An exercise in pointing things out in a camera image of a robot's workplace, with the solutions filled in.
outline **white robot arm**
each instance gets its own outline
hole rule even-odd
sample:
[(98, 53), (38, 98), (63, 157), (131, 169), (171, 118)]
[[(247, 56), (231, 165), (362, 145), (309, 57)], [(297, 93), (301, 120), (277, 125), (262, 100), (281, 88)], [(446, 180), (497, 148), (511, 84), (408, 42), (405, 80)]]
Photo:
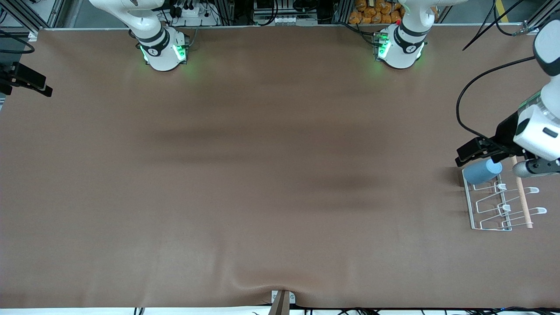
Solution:
[(519, 177), (560, 172), (560, 20), (541, 29), (533, 52), (550, 82), (517, 110), (514, 142), (538, 157), (514, 166)]
[(487, 156), (498, 162), (518, 155), (527, 158), (514, 165), (518, 177), (560, 173), (560, 19), (542, 27), (533, 52), (550, 82), (502, 121), (492, 138), (477, 137), (457, 149), (457, 166)]
[(393, 68), (405, 69), (420, 58), (424, 39), (430, 31), (435, 15), (434, 6), (452, 6), (467, 0), (399, 0), (406, 10), (402, 22), (391, 24), (381, 31), (387, 39), (376, 48), (377, 58)]
[(152, 9), (164, 0), (90, 0), (98, 9), (106, 11), (125, 23), (144, 53), (144, 59), (158, 71), (168, 71), (186, 62), (188, 45), (185, 35), (172, 27), (163, 27)]

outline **wire rack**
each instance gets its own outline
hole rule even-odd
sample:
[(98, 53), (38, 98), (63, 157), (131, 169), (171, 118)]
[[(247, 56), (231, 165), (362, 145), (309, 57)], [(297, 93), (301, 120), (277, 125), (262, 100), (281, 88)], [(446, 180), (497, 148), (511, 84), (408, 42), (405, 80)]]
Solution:
[(466, 202), (469, 209), (470, 227), (474, 230), (486, 231), (511, 231), (514, 226), (526, 225), (532, 228), (530, 217), (533, 215), (546, 214), (547, 209), (533, 207), (524, 211), (520, 202), (521, 195), (538, 194), (537, 187), (523, 187), (508, 182), (508, 178), (515, 178), (513, 173), (506, 172), (505, 178), (498, 175), (489, 182), (472, 185), (464, 177), (463, 182), (466, 193)]

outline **black cable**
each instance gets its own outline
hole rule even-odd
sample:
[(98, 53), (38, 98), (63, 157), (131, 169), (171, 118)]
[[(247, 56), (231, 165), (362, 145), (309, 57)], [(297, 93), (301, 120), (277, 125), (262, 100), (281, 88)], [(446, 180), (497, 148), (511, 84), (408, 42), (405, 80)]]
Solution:
[(276, 17), (278, 16), (278, 9), (279, 9), (278, 8), (278, 0), (274, 0), (274, 4), (276, 4), (276, 13), (274, 13), (274, 6), (273, 6), (272, 7), (272, 13), (271, 13), (272, 15), (271, 15), (270, 19), (265, 24), (262, 24), (261, 26), (267, 26), (270, 23), (274, 22), (274, 20), (276, 20)]
[(299, 0), (294, 0), (293, 2), (293, 9), (296, 10), (297, 12), (309, 12), (312, 10), (317, 10), (317, 8), (319, 7), (319, 1), (317, 1), (317, 4), (311, 7), (305, 7), (303, 5), (300, 5), (301, 2), (303, 1), (299, 1)]
[(165, 11), (163, 8), (160, 8), (161, 13), (164, 15), (164, 19), (165, 22), (167, 23), (168, 26), (171, 26), (171, 24), (169, 23), (169, 20), (167, 19), (167, 14), (165, 14)]
[(359, 30), (353, 28), (350, 24), (346, 24), (346, 23), (344, 23), (344, 22), (335, 22), (335, 24), (344, 25), (344, 26), (346, 26), (347, 29), (351, 30), (351, 31), (354, 32), (354, 33), (360, 33), (360, 32), (361, 32), (363, 35), (370, 35), (370, 36), (373, 36), (373, 35), (374, 35), (374, 34), (371, 33), (371, 32), (359, 31)]
[(250, 3), (250, 0), (246, 0), (245, 1), (245, 16), (247, 17), (247, 22), (251, 23), (252, 25), (260, 25), (260, 26), (267, 26), (270, 23), (274, 22), (274, 20), (276, 19), (276, 17), (278, 16), (278, 0), (274, 0), (274, 4), (272, 5), (272, 13), (270, 16), (270, 19), (265, 23), (265, 24), (258, 24), (257, 22), (255, 22), (249, 15), (250, 15), (250, 11), (251, 10), (247, 10), (248, 9), (248, 3)]
[(456, 104), (456, 106), (455, 106), (455, 114), (456, 114), (456, 116), (457, 116), (457, 122), (459, 122), (459, 125), (461, 125), (461, 127), (463, 127), (463, 128), (464, 128), (465, 130), (467, 130), (468, 132), (471, 132), (471, 133), (473, 133), (473, 134), (475, 134), (475, 135), (477, 135), (477, 136), (483, 138), (484, 140), (488, 141), (488, 143), (492, 144), (492, 145), (495, 146), (496, 148), (498, 148), (498, 149), (500, 149), (500, 150), (502, 150), (502, 151), (504, 151), (504, 152), (506, 152), (506, 153), (509, 153), (509, 154), (515, 154), (514, 152), (511, 152), (508, 148), (506, 148), (506, 147), (504, 147), (504, 146), (502, 146), (502, 145), (499, 145), (499, 144), (495, 143), (493, 140), (491, 140), (491, 139), (488, 138), (487, 136), (481, 134), (480, 132), (478, 132), (478, 131), (476, 131), (476, 130), (474, 130), (474, 129), (472, 129), (472, 128), (467, 127), (467, 126), (461, 121), (461, 115), (460, 115), (460, 113), (459, 113), (459, 107), (460, 107), (460, 105), (461, 105), (461, 99), (463, 98), (463, 95), (465, 94), (466, 90), (467, 90), (473, 83), (475, 83), (478, 79), (480, 79), (481, 77), (483, 77), (483, 76), (485, 76), (485, 75), (487, 75), (487, 74), (489, 74), (489, 73), (492, 73), (492, 72), (494, 72), (494, 71), (497, 71), (497, 70), (500, 70), (500, 69), (504, 69), (504, 68), (506, 68), (506, 67), (513, 66), (513, 65), (515, 65), (515, 64), (522, 63), (522, 62), (526, 62), (526, 61), (533, 60), (533, 59), (535, 59), (535, 56), (527, 57), (527, 58), (523, 58), (523, 59), (519, 59), (519, 60), (512, 61), (512, 62), (508, 62), (508, 63), (503, 64), (503, 65), (501, 65), (501, 66), (498, 66), (498, 67), (492, 68), (492, 69), (490, 69), (490, 70), (484, 71), (484, 72), (481, 73), (480, 75), (477, 75), (474, 79), (470, 80), (470, 82), (463, 88), (463, 90), (462, 90), (461, 93), (459, 94), (459, 97), (457, 98), (457, 104)]
[(15, 37), (12, 34), (5, 32), (3, 30), (0, 30), (0, 34), (3, 34), (7, 37), (13, 38), (17, 41), (19, 41), (20, 43), (22, 43), (23, 45), (26, 45), (27, 47), (29, 47), (29, 50), (10, 50), (10, 49), (0, 49), (0, 53), (4, 53), (4, 54), (30, 54), (32, 52), (35, 51), (35, 47), (33, 47), (30, 43), (22, 40), (19, 37)]
[(490, 10), (488, 11), (488, 14), (486, 15), (486, 18), (484, 19), (484, 22), (482, 22), (482, 24), (480, 25), (480, 28), (477, 31), (477, 35), (480, 34), (480, 31), (482, 31), (482, 28), (484, 28), (484, 25), (486, 24), (486, 22), (488, 22), (488, 19), (490, 18), (490, 15), (492, 15), (492, 12), (494, 12), (494, 18), (496, 18), (496, 10), (495, 9), (496, 9), (496, 0), (494, 0), (494, 4), (492, 5)]
[[(205, 8), (206, 10), (208, 10), (208, 5), (209, 5), (210, 3), (208, 3), (208, 1), (205, 1), (205, 3), (206, 3), (206, 5), (204, 6), (204, 8)], [(215, 13), (217, 16), (219, 16), (222, 20), (226, 20), (226, 21), (228, 21), (228, 22), (235, 22), (235, 20), (232, 20), (232, 19), (227, 18), (227, 17), (223, 17), (218, 11), (214, 10), (214, 8), (213, 8), (212, 6), (209, 6), (209, 7), (210, 7), (210, 9), (212, 10), (212, 12), (214, 12), (214, 13)]]
[(6, 17), (8, 17), (8, 11), (4, 11), (4, 9), (0, 8), (0, 18), (2, 18), (2, 21), (0, 21), (0, 24), (4, 23), (4, 21), (6, 20)]
[(498, 31), (500, 31), (500, 33), (502, 33), (503, 35), (506, 35), (506, 36), (513, 36), (512, 33), (508, 33), (506, 31), (502, 30), (502, 27), (500, 26), (500, 23), (497, 21), (497, 19), (498, 19), (497, 10), (494, 10), (494, 18), (496, 19), (496, 27), (498, 28)]
[(360, 30), (360, 27), (356, 24), (356, 28), (358, 29), (358, 32), (360, 33), (360, 35), (362, 36), (362, 38), (366, 41), (366, 43), (372, 45), (372, 46), (379, 46), (378, 44), (374, 43), (373, 41), (370, 41), (366, 38), (366, 35), (364, 35), (364, 33)]
[(497, 21), (501, 20), (504, 16), (506, 16), (506, 14), (510, 13), (511, 10), (513, 10), (515, 7), (517, 7), (523, 1), (524, 0), (517, 0), (517, 2), (514, 3), (513, 6), (511, 6), (509, 9), (507, 9), (506, 12), (504, 12), (502, 15), (500, 15), (497, 19), (495, 19), (480, 34), (475, 35), (475, 37), (473, 37), (473, 39), (470, 40), (470, 42), (463, 48), (463, 50), (469, 48), (469, 46), (471, 46), (477, 39), (479, 39), (484, 33), (486, 33), (486, 31), (488, 31), (490, 29), (490, 27), (494, 26), (494, 24), (496, 24)]

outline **table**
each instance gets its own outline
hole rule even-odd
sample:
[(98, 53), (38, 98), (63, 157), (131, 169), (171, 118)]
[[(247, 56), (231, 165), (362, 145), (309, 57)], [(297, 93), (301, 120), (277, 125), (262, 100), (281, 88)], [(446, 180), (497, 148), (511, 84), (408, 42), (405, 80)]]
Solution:
[[(0, 307), (262, 304), (559, 307), (557, 177), (527, 180), (532, 230), (470, 229), (455, 101), (532, 37), (434, 27), (410, 69), (343, 27), (201, 30), (189, 62), (143, 64), (126, 31), (42, 31), (0, 114)], [(464, 121), (492, 133), (547, 82), (481, 79)]]

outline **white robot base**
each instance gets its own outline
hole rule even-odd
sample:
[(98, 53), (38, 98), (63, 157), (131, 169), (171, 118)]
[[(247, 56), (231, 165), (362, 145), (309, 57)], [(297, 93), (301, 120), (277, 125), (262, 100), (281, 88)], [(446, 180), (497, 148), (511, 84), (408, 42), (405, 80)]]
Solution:
[[(405, 69), (420, 58), (424, 43), (418, 48), (416, 46), (401, 48), (396, 43), (394, 35), (397, 27), (397, 24), (391, 24), (375, 35), (374, 42), (379, 43), (379, 46), (374, 47), (374, 55), (376, 60), (383, 61), (390, 67)], [(406, 53), (407, 49), (412, 50), (413, 53)]]
[(172, 27), (166, 27), (165, 29), (169, 33), (169, 42), (159, 55), (151, 55), (149, 50), (145, 51), (140, 46), (146, 63), (158, 71), (173, 70), (179, 64), (186, 63), (189, 53), (189, 38)]

